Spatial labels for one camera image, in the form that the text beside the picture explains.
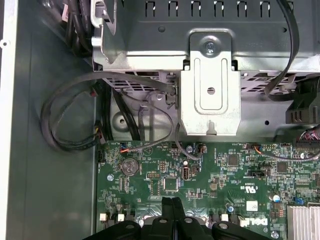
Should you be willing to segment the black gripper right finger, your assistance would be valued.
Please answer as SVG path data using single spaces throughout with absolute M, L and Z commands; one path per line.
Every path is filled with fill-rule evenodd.
M 218 221 L 211 229 L 201 225 L 194 217 L 187 217 L 179 197 L 172 199 L 178 234 L 184 240 L 267 240 L 266 236 L 233 224 Z

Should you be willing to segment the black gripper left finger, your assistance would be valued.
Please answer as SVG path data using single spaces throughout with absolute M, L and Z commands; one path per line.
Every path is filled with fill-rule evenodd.
M 171 240 L 174 237 L 174 199 L 164 197 L 161 201 L 162 215 L 151 224 L 140 226 L 132 220 L 114 224 L 86 237 L 87 240 Z

